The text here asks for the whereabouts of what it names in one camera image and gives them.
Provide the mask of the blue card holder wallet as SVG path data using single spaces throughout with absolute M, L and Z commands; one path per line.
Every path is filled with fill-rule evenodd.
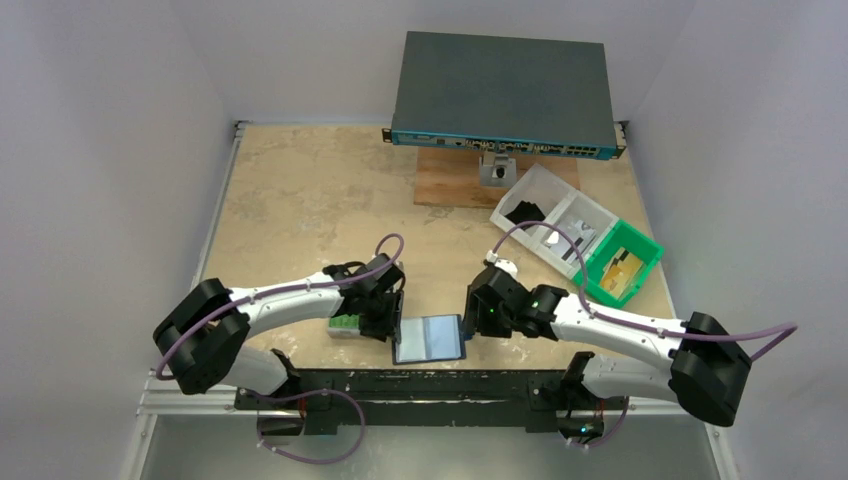
M 455 361 L 466 358 L 462 317 L 458 314 L 400 320 L 392 343 L 394 365 Z

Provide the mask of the silver grey card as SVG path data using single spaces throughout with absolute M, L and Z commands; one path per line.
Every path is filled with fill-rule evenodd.
M 570 238 L 574 245 L 563 236 L 553 231 L 545 240 L 545 245 L 557 257 L 566 262 L 575 260 L 575 250 L 584 253 L 585 250 L 592 244 L 597 236 L 596 229 L 585 220 L 575 217 L 574 215 L 566 215 L 557 223 L 557 227 L 565 233 L 565 236 Z

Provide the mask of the yellow gold card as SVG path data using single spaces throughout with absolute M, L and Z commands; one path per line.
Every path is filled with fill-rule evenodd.
M 619 298 L 624 294 L 625 290 L 638 277 L 643 269 L 619 268 L 612 266 L 611 262 L 607 265 L 604 275 L 601 279 L 601 288 L 615 298 Z

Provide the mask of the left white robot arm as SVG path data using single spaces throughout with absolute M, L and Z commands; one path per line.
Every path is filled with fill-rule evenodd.
M 163 356 L 156 376 L 175 381 L 185 395 L 226 385 L 274 396 L 296 380 L 296 369 L 284 353 L 254 349 L 248 339 L 300 321 L 349 315 L 357 318 L 359 335 L 386 341 L 399 326 L 404 286 L 403 270 L 387 254 L 266 287 L 203 280 L 154 330 Z

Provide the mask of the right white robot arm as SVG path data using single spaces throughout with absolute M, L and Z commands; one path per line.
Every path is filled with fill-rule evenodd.
M 616 352 L 617 358 L 591 355 L 577 375 L 595 397 L 675 402 L 703 422 L 734 424 L 752 359 L 718 320 L 701 312 L 687 321 L 623 312 L 624 322 L 616 324 L 616 313 L 550 285 L 527 289 L 488 264 L 467 287 L 464 329 L 499 338 L 519 332 Z

